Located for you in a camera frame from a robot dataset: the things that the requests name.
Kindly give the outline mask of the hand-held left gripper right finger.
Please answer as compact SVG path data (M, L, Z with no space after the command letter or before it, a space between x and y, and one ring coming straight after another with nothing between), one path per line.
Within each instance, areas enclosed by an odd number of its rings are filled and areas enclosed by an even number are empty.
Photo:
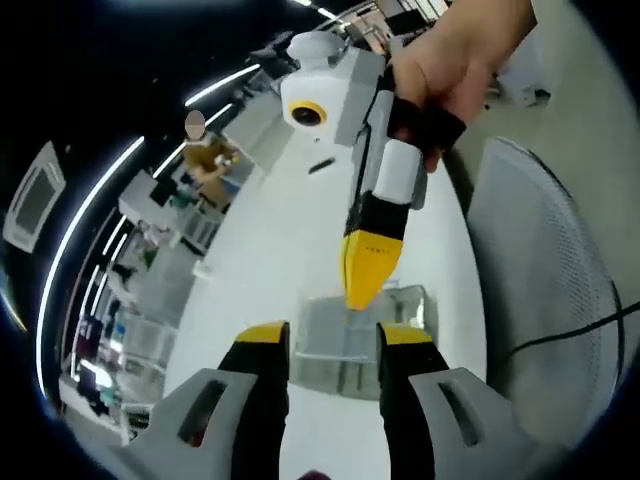
M511 402L449 367L424 330L379 324L377 367L391 478L547 476L549 450L518 424Z

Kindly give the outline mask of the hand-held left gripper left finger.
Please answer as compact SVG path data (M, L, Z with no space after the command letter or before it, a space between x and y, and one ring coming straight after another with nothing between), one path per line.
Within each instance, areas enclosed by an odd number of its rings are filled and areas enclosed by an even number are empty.
M157 402L121 450L135 479L276 479L289 413L289 324L253 326L220 365Z

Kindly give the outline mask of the person's right hand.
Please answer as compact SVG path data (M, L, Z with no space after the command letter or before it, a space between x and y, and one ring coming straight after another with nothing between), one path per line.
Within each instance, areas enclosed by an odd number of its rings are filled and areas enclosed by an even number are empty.
M493 75L535 25L529 1L456 1L392 57L395 93L420 109L438 104L470 124Z

